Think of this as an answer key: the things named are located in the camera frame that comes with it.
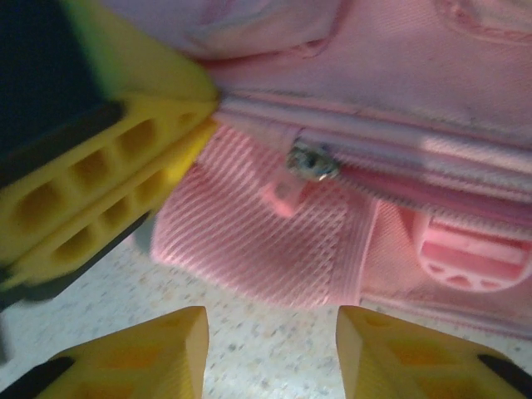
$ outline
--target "speckled floor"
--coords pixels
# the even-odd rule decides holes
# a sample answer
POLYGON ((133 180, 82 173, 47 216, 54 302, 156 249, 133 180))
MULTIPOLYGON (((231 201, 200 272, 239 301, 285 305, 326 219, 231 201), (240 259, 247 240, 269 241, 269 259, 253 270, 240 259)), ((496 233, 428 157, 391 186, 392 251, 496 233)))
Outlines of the speckled floor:
MULTIPOLYGON (((4 312, 12 360, 0 368, 0 391, 62 349, 190 305, 209 314, 204 398, 343 398, 336 308, 294 312, 251 303, 155 265, 124 243, 51 302, 4 312)), ((378 310, 495 347, 532 371, 530 342, 378 310)))

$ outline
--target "granite countertop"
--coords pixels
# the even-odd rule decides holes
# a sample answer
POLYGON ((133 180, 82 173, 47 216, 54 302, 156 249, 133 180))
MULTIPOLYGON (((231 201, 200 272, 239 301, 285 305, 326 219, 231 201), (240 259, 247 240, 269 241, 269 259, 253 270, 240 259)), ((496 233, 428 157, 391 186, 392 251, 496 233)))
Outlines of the granite countertop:
MULTIPOLYGON (((335 307, 296 312, 251 303, 153 264, 126 243, 52 301, 3 313, 12 360, 0 368, 0 391, 63 349, 190 305, 206 306, 209 315, 204 398, 343 397, 335 307)), ((494 347, 532 372, 531 342, 365 305, 494 347)))

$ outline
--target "pink backpack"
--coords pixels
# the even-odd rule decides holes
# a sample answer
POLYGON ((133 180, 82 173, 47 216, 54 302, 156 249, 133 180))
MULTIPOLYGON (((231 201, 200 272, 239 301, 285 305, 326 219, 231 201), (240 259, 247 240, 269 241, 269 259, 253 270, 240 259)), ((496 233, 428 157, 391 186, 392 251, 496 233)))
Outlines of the pink backpack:
POLYGON ((156 260, 532 337, 532 2, 104 2, 223 93, 156 260))

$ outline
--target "metal zipper slider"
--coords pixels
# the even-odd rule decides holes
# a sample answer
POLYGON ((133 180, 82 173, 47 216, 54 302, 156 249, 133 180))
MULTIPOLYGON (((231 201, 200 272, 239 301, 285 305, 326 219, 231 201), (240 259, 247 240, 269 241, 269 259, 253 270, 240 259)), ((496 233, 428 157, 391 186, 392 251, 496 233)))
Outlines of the metal zipper slider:
POLYGON ((293 143, 286 166, 296 176, 310 181, 331 179, 340 173, 340 164, 323 148, 312 147, 300 140, 293 143))

